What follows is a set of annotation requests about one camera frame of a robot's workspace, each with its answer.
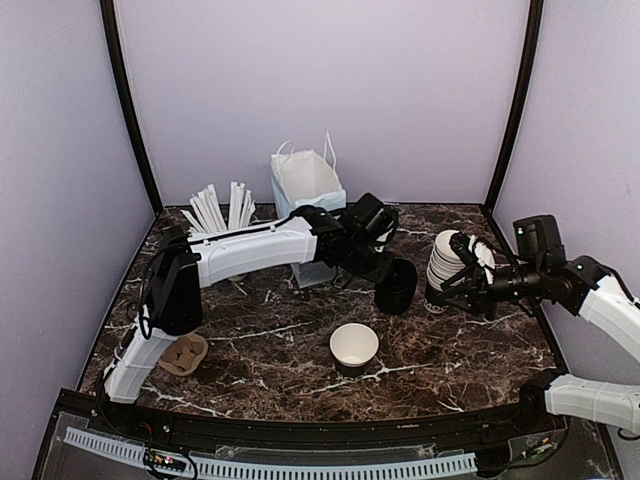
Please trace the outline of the black paper coffee cup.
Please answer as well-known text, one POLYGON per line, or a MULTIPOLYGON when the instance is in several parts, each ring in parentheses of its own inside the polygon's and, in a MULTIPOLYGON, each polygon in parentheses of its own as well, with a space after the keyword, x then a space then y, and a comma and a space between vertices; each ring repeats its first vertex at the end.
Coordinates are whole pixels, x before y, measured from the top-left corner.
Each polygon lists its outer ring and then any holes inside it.
POLYGON ((377 354, 379 339, 369 326, 347 323, 331 334, 329 349, 336 370, 344 377, 357 378, 377 354))

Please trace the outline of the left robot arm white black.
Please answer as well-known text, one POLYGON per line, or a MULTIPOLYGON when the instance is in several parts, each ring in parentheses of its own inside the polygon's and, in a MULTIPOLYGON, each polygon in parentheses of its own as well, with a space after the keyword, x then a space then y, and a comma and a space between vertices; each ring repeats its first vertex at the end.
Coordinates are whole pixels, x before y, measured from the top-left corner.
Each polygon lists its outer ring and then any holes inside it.
POLYGON ((201 325, 202 289, 233 276, 307 263, 380 284, 393 261, 382 247, 398 224, 396 209, 366 193, 342 209, 303 205, 283 219, 225 233, 169 230, 145 265, 136 317, 98 384, 108 399, 103 421, 120 436, 140 429, 140 412, 129 404, 167 348, 201 325))

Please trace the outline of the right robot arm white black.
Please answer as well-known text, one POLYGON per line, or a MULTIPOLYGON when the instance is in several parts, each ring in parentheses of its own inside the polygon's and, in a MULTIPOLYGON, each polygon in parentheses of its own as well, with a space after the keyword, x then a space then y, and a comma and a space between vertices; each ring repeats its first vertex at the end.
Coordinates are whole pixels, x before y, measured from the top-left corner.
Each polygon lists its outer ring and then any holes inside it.
MULTIPOLYGON (((491 317, 498 303, 526 299, 562 306, 598 327, 633 358, 639 356, 639 299, 617 271, 590 256, 566 257, 557 222, 550 214, 513 224, 517 260, 496 265, 491 247, 458 230, 440 232, 428 267, 430 308, 454 306, 491 317)), ((520 388, 510 424, 521 434, 534 432, 549 415, 570 416, 621 429, 624 438, 639 437, 639 389, 587 380, 547 369, 520 388)))

